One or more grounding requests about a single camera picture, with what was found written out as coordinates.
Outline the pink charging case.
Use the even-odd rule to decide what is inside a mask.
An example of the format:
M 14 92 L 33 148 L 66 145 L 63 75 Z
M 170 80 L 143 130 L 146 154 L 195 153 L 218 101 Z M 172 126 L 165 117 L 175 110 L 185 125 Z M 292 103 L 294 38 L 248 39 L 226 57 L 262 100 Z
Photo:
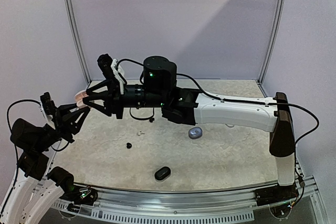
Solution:
M 88 95 L 86 93 L 86 90 L 81 90 L 75 95 L 75 102 L 76 102 L 77 108 L 82 109 L 82 108 L 88 107 L 88 105 L 84 104 L 83 102 L 83 99 L 87 96 Z

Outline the purple charging case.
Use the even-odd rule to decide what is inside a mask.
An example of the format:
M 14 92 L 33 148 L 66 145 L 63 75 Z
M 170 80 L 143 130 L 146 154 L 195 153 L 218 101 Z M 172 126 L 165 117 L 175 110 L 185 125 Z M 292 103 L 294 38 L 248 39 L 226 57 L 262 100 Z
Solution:
M 200 127 L 193 127 L 189 129 L 188 136 L 190 139 L 198 139 L 203 136 L 203 130 Z

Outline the white charging case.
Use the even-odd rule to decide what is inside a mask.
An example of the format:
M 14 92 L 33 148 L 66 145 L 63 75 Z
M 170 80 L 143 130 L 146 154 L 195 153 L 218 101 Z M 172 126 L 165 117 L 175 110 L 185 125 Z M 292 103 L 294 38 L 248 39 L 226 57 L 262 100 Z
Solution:
M 234 128 L 235 126 L 232 124 L 225 124 L 228 128 Z

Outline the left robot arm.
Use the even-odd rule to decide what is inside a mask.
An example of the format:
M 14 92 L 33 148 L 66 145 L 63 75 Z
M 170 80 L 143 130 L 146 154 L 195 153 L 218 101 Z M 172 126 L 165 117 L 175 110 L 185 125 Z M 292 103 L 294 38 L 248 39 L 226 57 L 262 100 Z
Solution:
M 70 172 L 59 166 L 50 168 L 45 155 L 59 141 L 74 142 L 73 136 L 79 133 L 90 108 L 78 108 L 75 103 L 56 107 L 50 99 L 35 103 L 47 120 L 44 126 L 34 126 L 21 118 L 9 125 L 11 142 L 23 152 L 16 156 L 12 186 L 1 204 L 1 223 L 39 223 L 59 198 L 88 206 L 98 198 L 90 186 L 76 186 Z

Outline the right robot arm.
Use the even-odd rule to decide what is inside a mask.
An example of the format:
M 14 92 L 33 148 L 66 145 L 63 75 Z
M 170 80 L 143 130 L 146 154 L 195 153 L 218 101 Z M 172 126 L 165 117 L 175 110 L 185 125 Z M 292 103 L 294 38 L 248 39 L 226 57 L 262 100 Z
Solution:
M 271 190 L 276 201 L 291 194 L 295 181 L 295 140 L 287 97 L 227 97 L 177 86 L 177 65 L 162 56 L 141 63 L 141 84 L 128 84 L 120 60 L 101 55 L 98 66 L 104 81 L 86 90 L 82 102 L 117 119 L 126 108 L 160 108 L 162 116 L 176 124 L 229 124 L 259 129 L 270 134 L 270 154 L 275 158 L 278 185 Z

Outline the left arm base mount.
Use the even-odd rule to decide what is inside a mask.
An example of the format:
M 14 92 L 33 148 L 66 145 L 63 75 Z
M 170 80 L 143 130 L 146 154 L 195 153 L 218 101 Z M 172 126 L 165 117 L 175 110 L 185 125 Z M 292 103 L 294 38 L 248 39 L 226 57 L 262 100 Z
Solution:
M 73 190 L 63 193 L 59 197 L 61 200 L 69 201 L 74 205 L 93 206 L 98 199 L 98 191 L 91 185 L 76 185 L 72 186 Z

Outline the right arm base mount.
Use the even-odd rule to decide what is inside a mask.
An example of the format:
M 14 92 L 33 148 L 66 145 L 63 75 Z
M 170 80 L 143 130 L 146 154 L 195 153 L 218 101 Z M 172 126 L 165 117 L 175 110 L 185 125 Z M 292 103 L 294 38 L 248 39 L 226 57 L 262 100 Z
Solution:
M 289 186 L 276 184 L 274 186 L 254 190 L 254 198 L 257 206 L 271 205 L 291 199 L 294 199 L 293 204 L 295 205 L 303 197 L 304 190 L 304 187 L 302 187 L 302 192 L 299 193 L 296 184 Z

